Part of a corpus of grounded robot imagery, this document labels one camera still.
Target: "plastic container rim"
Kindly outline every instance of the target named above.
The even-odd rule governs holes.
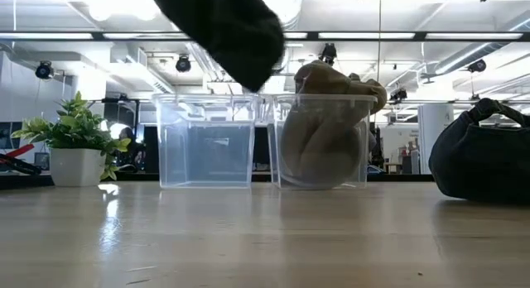
[[[230,101],[234,98],[239,100],[247,100],[249,102],[257,101],[257,94],[153,94],[151,101],[153,102],[169,102],[175,98],[217,98]]]
[[[309,99],[324,99],[324,100],[349,100],[349,101],[365,101],[376,103],[378,99],[371,95],[366,94],[278,94],[273,95],[273,97],[278,99],[284,98],[296,98],[303,97]]]

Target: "white flower pot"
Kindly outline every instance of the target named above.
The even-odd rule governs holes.
[[[94,186],[104,171],[105,156],[90,149],[51,149],[50,173],[55,186]]]

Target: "green plant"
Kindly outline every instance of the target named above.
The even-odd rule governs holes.
[[[101,151],[101,156],[106,156],[101,179],[110,177],[116,180],[115,151],[127,151],[131,139],[112,139],[110,132],[99,127],[104,119],[101,115],[92,114],[86,103],[78,92],[74,99],[61,101],[63,110],[57,111],[59,120],[56,123],[43,118],[28,119],[22,123],[22,130],[14,132],[12,137],[27,139],[31,143],[44,142],[49,148]]]

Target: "wooden table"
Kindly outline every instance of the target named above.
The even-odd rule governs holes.
[[[530,287],[530,211],[432,183],[100,189],[0,192],[2,287]]]

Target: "red object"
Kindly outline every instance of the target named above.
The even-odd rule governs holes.
[[[26,144],[25,146],[17,149],[17,150],[14,150],[14,151],[11,151],[11,152],[8,152],[6,154],[6,156],[10,156],[10,157],[17,157],[17,156],[20,156],[20,155],[23,155],[25,153],[27,153],[28,151],[32,150],[35,146],[33,146],[33,144]]]

